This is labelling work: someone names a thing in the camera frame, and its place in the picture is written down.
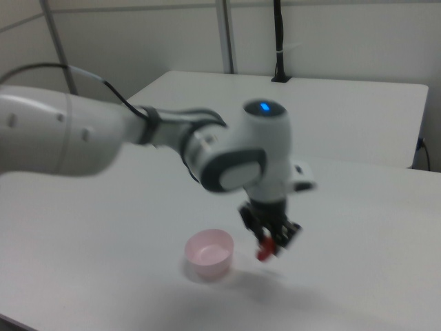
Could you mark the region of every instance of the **white table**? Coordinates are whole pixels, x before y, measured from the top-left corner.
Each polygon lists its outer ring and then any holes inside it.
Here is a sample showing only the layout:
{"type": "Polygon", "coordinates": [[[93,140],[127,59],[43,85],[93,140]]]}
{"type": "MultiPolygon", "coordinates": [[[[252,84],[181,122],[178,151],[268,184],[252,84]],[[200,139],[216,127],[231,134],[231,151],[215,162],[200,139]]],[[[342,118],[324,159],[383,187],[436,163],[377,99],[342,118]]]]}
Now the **white table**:
{"type": "Polygon", "coordinates": [[[168,72],[132,97],[158,108],[211,107],[233,120],[244,102],[268,98],[291,115],[294,150],[380,166],[412,166],[427,86],[168,72]]]}
{"type": "Polygon", "coordinates": [[[0,314],[41,331],[437,330],[441,176],[298,158],[319,186],[290,197],[304,231],[267,264],[236,210],[245,193],[205,192],[171,150],[125,146],[90,178],[2,176],[0,314]],[[205,228],[235,240],[219,283],[183,263],[205,228]]]}

